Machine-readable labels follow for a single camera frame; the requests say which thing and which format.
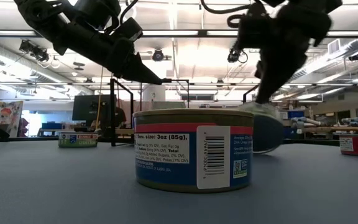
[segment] black robotic arm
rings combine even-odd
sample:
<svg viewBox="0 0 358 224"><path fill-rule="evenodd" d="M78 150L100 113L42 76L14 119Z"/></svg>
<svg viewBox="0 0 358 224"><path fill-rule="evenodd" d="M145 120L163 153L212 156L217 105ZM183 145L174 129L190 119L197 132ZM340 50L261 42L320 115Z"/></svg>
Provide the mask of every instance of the black robotic arm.
<svg viewBox="0 0 358 224"><path fill-rule="evenodd" d="M119 24L117 0L14 0L22 17L63 55L72 49L104 66L115 77L160 85L162 80L148 69L134 42L143 32L133 18ZM112 25L104 29L111 19Z"/></svg>

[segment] barcode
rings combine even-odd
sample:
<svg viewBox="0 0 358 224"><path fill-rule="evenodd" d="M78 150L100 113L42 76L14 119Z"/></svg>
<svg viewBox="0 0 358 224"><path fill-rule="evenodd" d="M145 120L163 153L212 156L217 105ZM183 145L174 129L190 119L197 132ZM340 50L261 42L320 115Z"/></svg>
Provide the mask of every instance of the barcode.
<svg viewBox="0 0 358 224"><path fill-rule="evenodd" d="M224 174L224 136L205 136L205 146L205 174Z"/></svg>

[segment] blue can label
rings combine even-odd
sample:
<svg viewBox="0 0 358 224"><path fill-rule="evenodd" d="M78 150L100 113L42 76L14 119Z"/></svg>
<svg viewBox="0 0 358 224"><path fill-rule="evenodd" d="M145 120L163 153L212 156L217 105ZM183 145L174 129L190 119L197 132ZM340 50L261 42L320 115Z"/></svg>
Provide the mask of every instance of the blue can label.
<svg viewBox="0 0 358 224"><path fill-rule="evenodd" d="M145 124L135 128L138 178L199 189L250 182L252 128Z"/></svg>

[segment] ceiling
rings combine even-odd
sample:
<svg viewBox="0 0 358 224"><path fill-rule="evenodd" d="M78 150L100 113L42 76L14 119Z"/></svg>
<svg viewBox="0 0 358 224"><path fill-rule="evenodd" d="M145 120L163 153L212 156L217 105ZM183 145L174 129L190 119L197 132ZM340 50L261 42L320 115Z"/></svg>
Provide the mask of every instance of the ceiling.
<svg viewBox="0 0 358 224"><path fill-rule="evenodd" d="M213 9L227 9L244 4L244 0L206 0ZM358 30L358 1L343 0L344 6L333 11L330 16L333 20L332 30ZM230 14L217 15L199 9L199 0L140 0L135 5L135 12L131 9L128 16L135 13L135 20L143 29L228 29L226 18ZM278 10L267 7L271 14ZM0 30L30 30L18 13L16 5L9 0L0 1ZM57 54L52 44L41 38L29 39L32 43L48 49L48 53L60 61L58 68L48 69L74 82L83 82L86 78L93 78L100 82L102 68L87 58L68 50L64 56ZM21 54L20 38L0 38L0 46L6 50ZM176 53L177 78L190 79L193 82L216 82L217 78L224 78L225 82L257 82L253 73L259 60L259 54L246 49L248 61L243 65L228 63L227 54L235 39L231 38L143 38L135 42L136 51L142 55L150 55L154 49L162 49L165 55ZM333 39L324 40L318 47L311 47L307 53L309 60L327 51L327 44ZM75 66L73 62L84 63L84 70L73 76ZM153 67L153 61L144 60L144 63ZM332 74L343 69L343 62L338 61L330 68L319 70L318 73ZM108 81L111 73L103 70L104 82ZM167 76L173 78L173 64L168 65Z"/></svg>

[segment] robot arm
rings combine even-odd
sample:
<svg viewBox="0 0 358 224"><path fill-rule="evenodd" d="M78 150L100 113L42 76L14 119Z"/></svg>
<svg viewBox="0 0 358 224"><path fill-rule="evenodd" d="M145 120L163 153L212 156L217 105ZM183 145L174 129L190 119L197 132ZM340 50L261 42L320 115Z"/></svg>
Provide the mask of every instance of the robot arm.
<svg viewBox="0 0 358 224"><path fill-rule="evenodd" d="M51 41L60 55L72 49L115 77L162 84L142 63L139 53L134 54L134 42L143 34L140 25L129 18L119 26L118 0L79 0L75 6L67 0L14 1L26 23ZM110 19L112 25L103 30Z"/></svg>
<svg viewBox="0 0 358 224"><path fill-rule="evenodd" d="M279 73L278 83L285 83L306 62L305 52L310 39L314 39L314 46L324 39L331 27L328 13L342 5L341 0L289 0L277 17L271 18L264 5L259 0L254 1L251 5L222 11L210 9L204 0L201 4L214 14L248 9L247 14L232 15L227 19L229 27L238 28L237 41L228 61L237 61L244 48L260 49L261 60L255 76L271 77L274 76L271 73ZM265 2L276 7L284 0ZM63 55L69 48L106 67L118 78L162 83L142 63L140 55L134 54L134 41L142 36L142 28L133 18L119 26L117 17L121 8L118 0L79 0L75 6L68 0L15 0L15 3L28 25L51 41L59 54ZM110 19L111 27L100 33Z"/></svg>
<svg viewBox="0 0 358 224"><path fill-rule="evenodd" d="M276 7L284 0L264 0ZM342 5L341 0L289 0L275 18L269 16L259 0L246 6L217 11L210 9L205 0L204 8L213 14L232 13L248 9L246 14L231 15L227 24L238 29L236 43L230 50L228 62L236 62L245 52L245 48L260 49L260 61L257 65L257 78L270 73L279 73L283 79L289 79L305 62L305 52L310 39L316 47L331 27L328 13Z"/></svg>

